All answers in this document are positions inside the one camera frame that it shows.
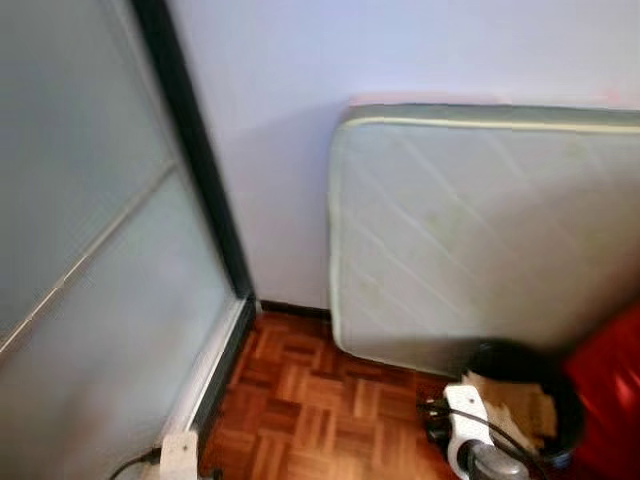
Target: black bin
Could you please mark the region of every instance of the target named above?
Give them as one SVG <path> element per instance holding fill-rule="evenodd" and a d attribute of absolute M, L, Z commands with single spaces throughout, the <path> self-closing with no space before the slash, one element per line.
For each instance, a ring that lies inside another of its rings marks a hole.
<path fill-rule="evenodd" d="M 571 380 L 557 365 L 525 345 L 493 340 L 480 345 L 467 369 L 493 380 L 539 383 L 553 398 L 558 417 L 558 435 L 545 443 L 540 458 L 556 468 L 569 464 L 571 452 L 583 436 L 585 414 Z"/>

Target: wooden floor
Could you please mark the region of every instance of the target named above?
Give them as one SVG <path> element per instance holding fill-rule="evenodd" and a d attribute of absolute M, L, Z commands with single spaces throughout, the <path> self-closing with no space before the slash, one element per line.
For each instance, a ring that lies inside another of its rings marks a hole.
<path fill-rule="evenodd" d="M 447 380 L 341 352 L 319 320 L 255 323 L 205 450 L 234 479 L 454 479 L 416 416 Z"/>

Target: power cord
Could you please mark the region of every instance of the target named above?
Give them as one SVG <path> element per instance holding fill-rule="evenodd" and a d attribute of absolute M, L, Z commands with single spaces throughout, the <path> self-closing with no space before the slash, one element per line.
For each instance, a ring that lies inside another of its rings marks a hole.
<path fill-rule="evenodd" d="M 152 448 L 148 452 L 143 453 L 138 457 L 132 458 L 131 460 L 127 460 L 111 474 L 111 476 L 109 477 L 109 480 L 116 480 L 118 475 L 120 475 L 127 468 L 129 468 L 132 465 L 135 465 L 136 463 L 150 463 L 152 465 L 157 464 L 158 462 L 160 462 L 161 451 L 162 451 L 162 448 L 160 447 Z"/>
<path fill-rule="evenodd" d="M 438 412 L 443 414 L 460 415 L 461 417 L 468 418 L 469 420 L 473 420 L 475 422 L 481 423 L 482 425 L 489 427 L 490 430 L 493 430 L 498 435 L 505 438 L 518 451 L 518 453 L 520 453 L 520 455 L 523 458 L 525 458 L 529 463 L 535 466 L 536 469 L 540 472 L 540 475 L 542 475 L 542 478 L 544 480 L 549 480 L 549 476 L 547 475 L 547 472 L 544 470 L 540 462 L 538 462 L 538 460 L 530 451 L 524 448 L 520 443 L 518 443 L 517 440 L 515 440 L 511 435 L 505 432 L 502 428 L 489 422 L 488 420 L 485 420 L 484 418 L 480 418 L 471 413 L 463 412 L 462 410 L 456 410 L 454 408 L 449 408 L 449 407 L 442 407 L 432 403 L 419 403 L 417 407 L 418 407 L 418 410 L 422 410 L 425 412 Z M 496 446 L 501 450 L 505 451 L 506 453 L 509 453 L 509 451 L 505 447 L 500 445 L 496 445 Z"/>

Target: frosted glass panel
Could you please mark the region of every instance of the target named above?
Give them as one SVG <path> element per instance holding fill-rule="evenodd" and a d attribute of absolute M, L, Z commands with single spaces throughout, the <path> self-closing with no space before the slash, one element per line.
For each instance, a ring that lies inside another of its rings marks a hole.
<path fill-rule="evenodd" d="M 1 3 L 0 342 L 168 150 L 105 2 Z"/>
<path fill-rule="evenodd" d="M 0 369 L 0 476 L 106 478 L 158 437 L 233 295 L 172 175 Z"/>

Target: white mattress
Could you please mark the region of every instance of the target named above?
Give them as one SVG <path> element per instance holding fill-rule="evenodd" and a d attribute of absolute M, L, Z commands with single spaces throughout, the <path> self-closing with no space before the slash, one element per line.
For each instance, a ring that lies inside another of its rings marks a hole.
<path fill-rule="evenodd" d="M 330 220 L 343 350 L 457 374 L 482 338 L 567 347 L 640 285 L 640 114 L 353 108 Z"/>

